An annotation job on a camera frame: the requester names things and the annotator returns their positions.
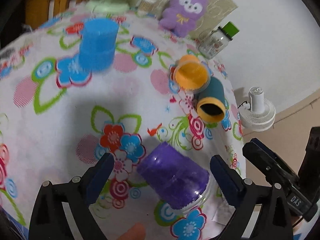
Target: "purple plush toy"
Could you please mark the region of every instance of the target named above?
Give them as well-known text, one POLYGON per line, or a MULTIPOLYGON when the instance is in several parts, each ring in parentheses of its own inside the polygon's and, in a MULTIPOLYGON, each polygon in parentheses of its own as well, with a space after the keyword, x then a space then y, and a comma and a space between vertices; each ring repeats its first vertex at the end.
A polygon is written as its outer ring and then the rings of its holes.
POLYGON ((196 21, 205 14, 207 6, 208 0, 170 0, 159 24, 184 38, 196 28, 196 21))

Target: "plush toy eye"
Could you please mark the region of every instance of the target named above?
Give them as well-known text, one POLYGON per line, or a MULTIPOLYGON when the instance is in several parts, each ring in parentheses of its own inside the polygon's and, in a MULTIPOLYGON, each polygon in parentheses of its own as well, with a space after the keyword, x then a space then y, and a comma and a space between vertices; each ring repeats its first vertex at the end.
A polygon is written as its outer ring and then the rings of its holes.
POLYGON ((202 12, 202 5, 200 3, 195 3, 193 5, 193 10, 196 14, 199 14, 202 12))
POLYGON ((186 4, 189 4, 190 2, 191 0, 179 0, 180 5, 186 5, 186 4))

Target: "green jar lid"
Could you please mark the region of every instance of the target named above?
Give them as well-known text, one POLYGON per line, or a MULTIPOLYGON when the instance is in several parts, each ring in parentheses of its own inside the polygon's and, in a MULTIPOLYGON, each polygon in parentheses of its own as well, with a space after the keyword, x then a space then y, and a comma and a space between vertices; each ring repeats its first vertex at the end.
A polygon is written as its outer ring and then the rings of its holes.
POLYGON ((222 30, 227 33, 231 38, 236 35, 239 30, 236 26, 233 25, 232 22, 228 22, 223 28, 222 30))

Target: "orange cup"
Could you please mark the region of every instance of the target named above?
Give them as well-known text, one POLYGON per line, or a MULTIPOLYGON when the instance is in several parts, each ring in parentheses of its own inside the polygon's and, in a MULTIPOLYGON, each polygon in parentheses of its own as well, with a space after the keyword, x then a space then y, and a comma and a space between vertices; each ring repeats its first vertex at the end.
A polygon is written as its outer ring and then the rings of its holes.
POLYGON ((196 56, 184 55, 173 73, 173 79, 183 89, 199 92, 208 86, 210 74, 196 56))

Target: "blue cup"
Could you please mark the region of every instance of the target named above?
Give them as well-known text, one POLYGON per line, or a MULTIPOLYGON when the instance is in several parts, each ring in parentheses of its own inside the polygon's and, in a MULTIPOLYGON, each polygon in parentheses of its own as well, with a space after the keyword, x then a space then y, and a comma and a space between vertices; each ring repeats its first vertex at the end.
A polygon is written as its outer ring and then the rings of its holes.
POLYGON ((113 63, 119 25, 109 19, 84 23, 79 49, 79 64, 87 71, 102 71, 113 63))

